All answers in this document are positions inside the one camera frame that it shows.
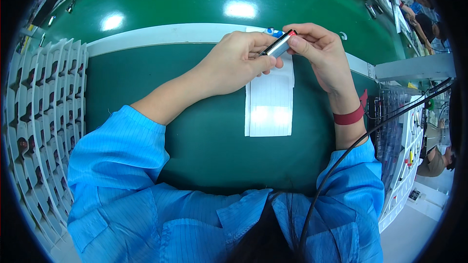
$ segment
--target silver battery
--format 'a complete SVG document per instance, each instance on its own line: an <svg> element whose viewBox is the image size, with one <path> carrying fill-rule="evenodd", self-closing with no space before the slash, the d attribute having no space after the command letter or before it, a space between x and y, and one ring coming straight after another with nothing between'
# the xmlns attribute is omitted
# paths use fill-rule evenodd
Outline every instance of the silver battery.
<svg viewBox="0 0 468 263"><path fill-rule="evenodd" d="M293 35L297 35L297 32L291 29L262 51L260 55L271 55L275 58L279 57L289 49L288 39Z"/></svg>
<svg viewBox="0 0 468 263"><path fill-rule="evenodd" d="M55 19L55 15L50 17L49 24L47 24L48 27L50 27L52 25L52 22L54 22L54 19Z"/></svg>

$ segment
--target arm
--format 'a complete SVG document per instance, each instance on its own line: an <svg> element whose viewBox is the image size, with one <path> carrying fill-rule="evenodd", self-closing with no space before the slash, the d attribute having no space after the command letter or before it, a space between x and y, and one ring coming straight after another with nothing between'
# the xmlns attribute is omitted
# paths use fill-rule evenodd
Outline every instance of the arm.
<svg viewBox="0 0 468 263"><path fill-rule="evenodd" d="M299 53L310 61L317 81L328 94L332 112L349 114L358 109L361 104L340 37L313 23L283 27L283 30L289 29L299 34L289 39L291 53ZM348 149L365 133L364 118L350 125L335 124L336 149Z"/></svg>
<svg viewBox="0 0 468 263"><path fill-rule="evenodd" d="M234 92L275 64L282 67L280 58L258 57L275 40L259 32L226 35L192 70L122 107L80 139L68 167L75 203L67 229L82 261L157 258L157 228L191 195L155 186L169 159L164 125L198 100Z"/></svg>
<svg viewBox="0 0 468 263"><path fill-rule="evenodd" d="M406 19L412 25L414 25L416 23L416 14L414 13L413 9L410 8L409 6L405 5L405 4L402 5L401 0L398 0L398 2L400 2L401 10L403 11L403 14L406 17Z"/></svg>
<svg viewBox="0 0 468 263"><path fill-rule="evenodd" d="M429 160L429 162L431 162L434 159L434 157L436 156L436 150L437 150L437 148L432 149L429 152L429 154L427 155L427 159Z"/></svg>
<svg viewBox="0 0 468 263"><path fill-rule="evenodd" d="M305 56L311 63L317 81L328 93L334 114L348 114L359 108L360 100L354 88L341 39L336 34L312 23L285 26L299 36L290 39L291 52ZM335 124L336 149L327 168L317 178L319 186L335 162L357 139L366 133L364 119L350 125ZM369 138L348 154L324 184L316 209L323 215L336 212L340 221L350 219L357 226L360 262L381 262L382 249L378 217L383 207L384 186L382 164L374 157Z"/></svg>
<svg viewBox="0 0 468 263"><path fill-rule="evenodd" d="M156 123L167 125L185 108L210 96L239 90L256 75L268 74L280 58L259 57L274 41L261 32L227 34L196 67L132 104L138 112Z"/></svg>
<svg viewBox="0 0 468 263"><path fill-rule="evenodd" d="M423 28L418 23L418 21L414 21L413 26L414 26L414 28L416 30L416 33L419 35L420 38L422 38L422 40L424 42L424 45L426 46L426 49L429 51L429 54L434 55L434 51L433 51L432 47L430 46L430 42L427 39L426 34L424 33Z"/></svg>
<svg viewBox="0 0 468 263"><path fill-rule="evenodd" d="M443 129L445 128L445 119L440 119L439 122L437 123L437 128Z"/></svg>

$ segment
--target yellow item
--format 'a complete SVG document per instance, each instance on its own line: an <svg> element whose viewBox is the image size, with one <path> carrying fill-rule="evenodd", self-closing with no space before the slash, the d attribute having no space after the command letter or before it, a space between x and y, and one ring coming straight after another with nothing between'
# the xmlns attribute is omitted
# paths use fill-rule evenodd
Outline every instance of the yellow item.
<svg viewBox="0 0 468 263"><path fill-rule="evenodd" d="M408 88L414 88L414 89L418 89L416 86L414 86L414 84L412 84L411 82L408 82Z"/></svg>

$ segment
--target left hand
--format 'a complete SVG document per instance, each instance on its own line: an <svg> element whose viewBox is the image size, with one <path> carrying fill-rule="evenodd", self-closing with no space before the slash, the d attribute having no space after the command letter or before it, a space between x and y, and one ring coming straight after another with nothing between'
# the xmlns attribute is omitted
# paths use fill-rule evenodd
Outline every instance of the left hand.
<svg viewBox="0 0 468 263"><path fill-rule="evenodd" d="M199 81L206 97L232 93L274 66L283 67L281 58L258 56L276 39L263 32L226 34L188 74Z"/></svg>

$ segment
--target green table surface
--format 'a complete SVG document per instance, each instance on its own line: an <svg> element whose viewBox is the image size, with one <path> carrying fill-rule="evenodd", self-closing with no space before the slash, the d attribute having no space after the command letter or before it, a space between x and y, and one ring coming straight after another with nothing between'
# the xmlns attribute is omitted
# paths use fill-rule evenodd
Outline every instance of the green table surface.
<svg viewBox="0 0 468 263"><path fill-rule="evenodd" d="M89 60L85 93L87 131L109 113L143 98L194 67L213 44L160 45L99 55ZM215 194L247 189L294 190L311 195L335 148L331 109L310 63L293 56L292 135L244 137L245 89L197 102L166 130L170 155L160 181ZM353 73L356 90L377 93L370 79Z"/></svg>
<svg viewBox="0 0 468 263"><path fill-rule="evenodd" d="M372 64L412 57L408 41L395 32L393 20L378 15L373 20L366 0L76 0L71 14L66 0L51 14L51 27L42 26L46 39L76 38L92 42L133 29L176 23L230 23L281 29L289 23L314 22L333 32L345 32L346 52ZM248 4L250 17L232 16L226 10L233 2ZM123 17L119 27L102 31L110 16Z"/></svg>
<svg viewBox="0 0 468 263"><path fill-rule="evenodd" d="M372 64L414 55L393 20L371 19L366 0L66 0L47 22L47 41L75 38L83 42L149 26L177 23L229 23L273 26L314 22L345 32L346 52ZM251 6L249 16L233 16L232 3ZM121 24L103 30L111 16ZM142 98L159 84L196 65L213 45L169 45L118 51L93 57L87 69L87 128L94 130L124 104ZM294 56L296 86L292 135L244 137L245 90L212 97L188 108L168 127L166 150L171 159L160 180L181 189L231 194L251 188L294 189L311 195L319 172L334 148L332 115L308 62ZM377 85L353 74L357 91L376 93Z"/></svg>

